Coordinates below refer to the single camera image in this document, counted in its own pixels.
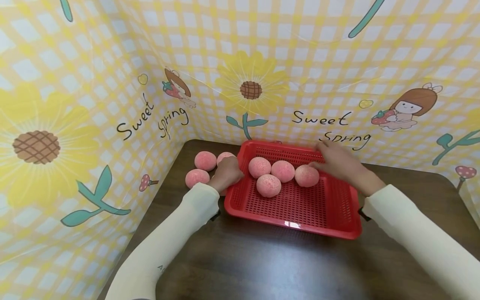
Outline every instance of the red plastic basket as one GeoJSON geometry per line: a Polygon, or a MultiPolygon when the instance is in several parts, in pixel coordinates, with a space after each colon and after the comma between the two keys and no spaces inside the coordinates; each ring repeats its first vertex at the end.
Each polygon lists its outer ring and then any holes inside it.
{"type": "Polygon", "coordinates": [[[225,197],[230,215],[348,240],[361,234],[357,191],[348,183],[320,172],[320,180],[313,187],[303,188],[292,180],[282,184],[276,197],[264,198],[257,192],[257,180],[248,172],[248,163],[257,156],[272,164],[286,160],[295,168],[312,161],[324,162],[322,154],[312,149],[244,142],[238,159],[245,177],[230,187],[225,197]]]}

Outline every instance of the hand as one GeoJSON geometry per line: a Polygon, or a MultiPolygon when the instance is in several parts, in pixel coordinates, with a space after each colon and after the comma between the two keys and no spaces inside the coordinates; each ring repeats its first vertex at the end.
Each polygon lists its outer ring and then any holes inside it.
{"type": "Polygon", "coordinates": [[[239,182],[243,176],[237,158],[229,156],[222,159],[218,164],[215,175],[207,184],[221,193],[230,185],[239,182]]]}
{"type": "Polygon", "coordinates": [[[348,182],[366,197],[372,196],[385,186],[380,178],[365,168],[358,158],[342,146],[332,141],[324,141],[318,143],[315,149],[322,153],[325,163],[312,162],[311,167],[348,182]]]}

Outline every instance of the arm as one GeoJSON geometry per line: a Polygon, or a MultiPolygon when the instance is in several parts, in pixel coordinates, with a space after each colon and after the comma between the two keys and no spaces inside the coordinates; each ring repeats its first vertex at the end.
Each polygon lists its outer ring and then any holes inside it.
{"type": "Polygon", "coordinates": [[[207,184],[197,183],[135,248],[113,278],[105,300],[155,300],[156,283],[166,267],[190,236],[218,212],[219,191],[243,177],[235,157],[224,158],[216,175],[207,184]]]}
{"type": "Polygon", "coordinates": [[[321,171],[344,180],[365,195],[363,212],[404,246],[425,271],[455,300],[480,299],[480,262],[428,219],[392,185],[386,186],[348,150],[325,141],[317,145],[321,171]]]}
{"type": "Polygon", "coordinates": [[[392,185],[366,198],[363,212],[405,247],[452,299],[480,299],[480,262],[392,185]]]}

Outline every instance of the strawberry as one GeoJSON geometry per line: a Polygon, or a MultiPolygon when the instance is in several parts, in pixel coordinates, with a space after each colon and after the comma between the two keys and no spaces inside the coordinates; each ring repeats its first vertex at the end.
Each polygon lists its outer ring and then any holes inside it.
{"type": "Polygon", "coordinates": [[[372,124],[373,125],[380,125],[380,124],[385,124],[388,123],[387,118],[390,116],[395,115],[394,110],[384,110],[384,111],[379,111],[375,117],[372,118],[372,124]]]}
{"type": "Polygon", "coordinates": [[[162,81],[162,83],[163,83],[163,91],[165,92],[165,94],[172,96],[174,98],[181,99],[179,91],[176,89],[175,86],[172,85],[172,83],[165,82],[165,81],[162,81]]]}

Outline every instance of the cartoon girl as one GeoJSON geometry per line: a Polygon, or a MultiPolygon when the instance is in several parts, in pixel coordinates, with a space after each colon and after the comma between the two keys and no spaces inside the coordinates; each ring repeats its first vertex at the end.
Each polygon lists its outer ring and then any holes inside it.
{"type": "Polygon", "coordinates": [[[188,86],[180,79],[180,75],[175,70],[170,70],[168,67],[165,68],[165,75],[167,76],[168,81],[162,81],[163,91],[174,98],[180,99],[185,106],[190,108],[195,108],[197,104],[190,100],[192,94],[188,86]]]}
{"type": "Polygon", "coordinates": [[[408,129],[417,124],[417,121],[413,120],[413,116],[423,116],[433,108],[437,102],[437,94],[442,89],[441,85],[433,86],[432,83],[427,83],[422,88],[406,91],[391,105],[389,110],[379,111],[372,118],[372,124],[389,132],[408,129]]]}

